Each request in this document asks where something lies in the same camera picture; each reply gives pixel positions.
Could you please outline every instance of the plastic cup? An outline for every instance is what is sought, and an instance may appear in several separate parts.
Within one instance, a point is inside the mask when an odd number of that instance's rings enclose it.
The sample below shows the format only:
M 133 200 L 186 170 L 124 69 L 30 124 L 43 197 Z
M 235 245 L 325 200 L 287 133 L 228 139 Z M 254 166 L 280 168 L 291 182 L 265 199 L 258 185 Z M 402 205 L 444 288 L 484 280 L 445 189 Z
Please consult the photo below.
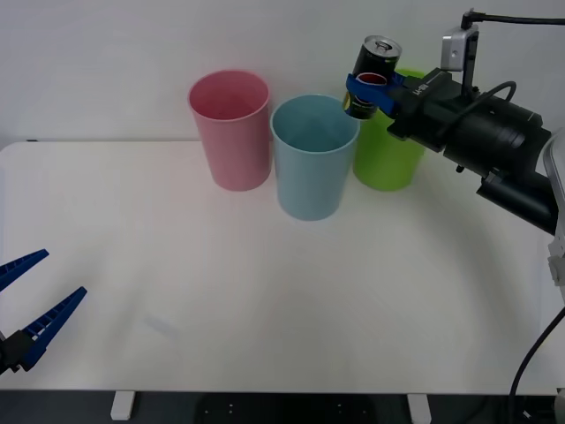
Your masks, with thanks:
M 410 69 L 398 71 L 405 76 L 423 78 Z M 363 184 L 383 191 L 408 186 L 426 148 L 413 140 L 399 140 L 388 134 L 394 121 L 380 110 L 361 125 L 353 172 Z
M 301 95 L 276 108 L 271 130 L 282 209 L 305 221 L 332 215 L 342 198 L 359 122 L 334 97 Z
M 271 171 L 269 90 L 248 71 L 199 79 L 188 94 L 212 178 L 227 190 L 260 186 Z

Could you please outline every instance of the pink cup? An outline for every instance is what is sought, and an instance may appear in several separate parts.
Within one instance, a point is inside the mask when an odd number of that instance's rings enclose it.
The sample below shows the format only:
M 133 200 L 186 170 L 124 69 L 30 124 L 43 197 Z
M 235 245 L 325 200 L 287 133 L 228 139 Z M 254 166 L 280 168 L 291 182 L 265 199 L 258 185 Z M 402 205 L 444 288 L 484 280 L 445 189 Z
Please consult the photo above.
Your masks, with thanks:
M 225 70 L 199 79 L 188 104 L 212 178 L 227 190 L 260 186 L 271 171 L 268 86 L 248 71 Z

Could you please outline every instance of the light blue cup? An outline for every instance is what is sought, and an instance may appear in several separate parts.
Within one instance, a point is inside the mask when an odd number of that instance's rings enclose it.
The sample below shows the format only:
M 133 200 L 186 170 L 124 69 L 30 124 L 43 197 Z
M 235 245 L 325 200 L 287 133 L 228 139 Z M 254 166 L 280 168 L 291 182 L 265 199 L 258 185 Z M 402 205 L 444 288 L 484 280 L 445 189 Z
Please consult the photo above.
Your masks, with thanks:
M 305 221 L 332 215 L 342 198 L 359 122 L 334 97 L 301 95 L 275 109 L 271 131 L 282 208 Z

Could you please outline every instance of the can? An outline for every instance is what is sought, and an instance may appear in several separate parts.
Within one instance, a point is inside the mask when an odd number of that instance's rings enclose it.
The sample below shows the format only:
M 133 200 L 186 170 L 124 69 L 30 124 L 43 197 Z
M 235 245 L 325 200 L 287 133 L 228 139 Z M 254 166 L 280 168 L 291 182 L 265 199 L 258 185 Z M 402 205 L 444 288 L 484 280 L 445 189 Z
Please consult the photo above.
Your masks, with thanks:
M 394 75 L 402 52 L 400 44 L 394 40 L 382 35 L 369 35 L 361 46 L 351 74 L 364 84 L 386 86 Z M 349 92 L 343 100 L 345 113 L 355 119 L 370 119 L 378 108 Z

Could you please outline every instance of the green cup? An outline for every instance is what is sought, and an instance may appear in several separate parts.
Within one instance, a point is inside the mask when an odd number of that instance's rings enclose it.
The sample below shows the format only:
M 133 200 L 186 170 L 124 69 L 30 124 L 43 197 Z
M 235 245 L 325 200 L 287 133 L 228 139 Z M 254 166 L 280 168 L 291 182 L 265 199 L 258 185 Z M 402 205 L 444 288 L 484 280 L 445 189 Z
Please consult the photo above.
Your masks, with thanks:
M 424 78 L 425 74 L 400 69 L 407 77 Z M 408 186 L 426 148 L 413 140 L 399 140 L 388 134 L 394 121 L 380 110 L 361 124 L 353 172 L 366 186 L 383 191 Z

